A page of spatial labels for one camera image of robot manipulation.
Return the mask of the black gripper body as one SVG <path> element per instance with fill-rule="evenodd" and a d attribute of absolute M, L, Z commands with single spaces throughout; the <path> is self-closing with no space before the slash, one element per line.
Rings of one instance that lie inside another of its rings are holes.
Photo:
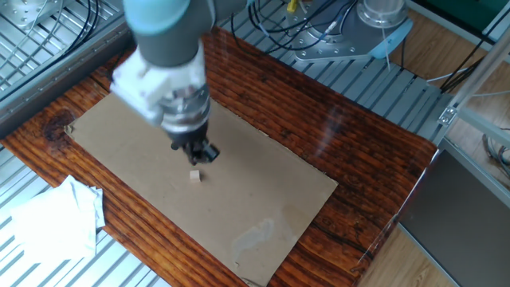
<path fill-rule="evenodd" d="M 184 149 L 185 147 L 193 147 L 198 150 L 202 150 L 204 144 L 209 144 L 207 138 L 208 121 L 202 124 L 200 127 L 187 132 L 167 132 L 168 137 L 171 140 L 171 148 L 178 150 L 179 148 Z"/>

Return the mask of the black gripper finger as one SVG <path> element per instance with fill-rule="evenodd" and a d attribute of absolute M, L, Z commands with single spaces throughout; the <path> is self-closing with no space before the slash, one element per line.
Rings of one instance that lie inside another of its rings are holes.
<path fill-rule="evenodd" d="M 220 151 L 211 143 L 205 143 L 202 148 L 202 158 L 204 163 L 212 163 L 219 156 Z"/>
<path fill-rule="evenodd" d="M 192 166 L 202 163 L 202 150 L 200 148 L 196 150 L 193 147 L 185 147 L 184 152 Z"/>

